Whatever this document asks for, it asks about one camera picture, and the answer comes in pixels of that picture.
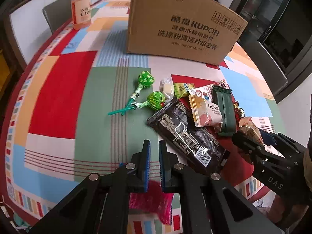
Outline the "right hand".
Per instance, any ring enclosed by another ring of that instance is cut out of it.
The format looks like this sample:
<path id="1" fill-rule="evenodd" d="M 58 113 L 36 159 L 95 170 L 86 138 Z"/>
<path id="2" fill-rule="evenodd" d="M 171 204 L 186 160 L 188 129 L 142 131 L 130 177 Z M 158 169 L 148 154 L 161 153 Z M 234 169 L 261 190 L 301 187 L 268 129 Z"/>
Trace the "right hand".
<path id="1" fill-rule="evenodd" d="M 307 205 L 292 204 L 276 194 L 267 217 L 277 227 L 286 230 L 301 220 L 308 209 Z"/>

